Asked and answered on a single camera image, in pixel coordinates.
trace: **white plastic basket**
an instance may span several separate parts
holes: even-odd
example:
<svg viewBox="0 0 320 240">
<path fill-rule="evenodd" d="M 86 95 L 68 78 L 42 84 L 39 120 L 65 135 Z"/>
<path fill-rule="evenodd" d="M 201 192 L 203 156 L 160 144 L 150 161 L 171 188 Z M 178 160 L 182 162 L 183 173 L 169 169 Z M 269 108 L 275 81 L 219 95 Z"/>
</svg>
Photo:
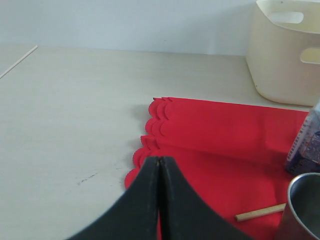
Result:
<svg viewBox="0 0 320 240">
<path fill-rule="evenodd" d="M 286 104 L 320 98 L 320 3 L 258 0 L 246 61 L 257 91 Z"/>
</svg>

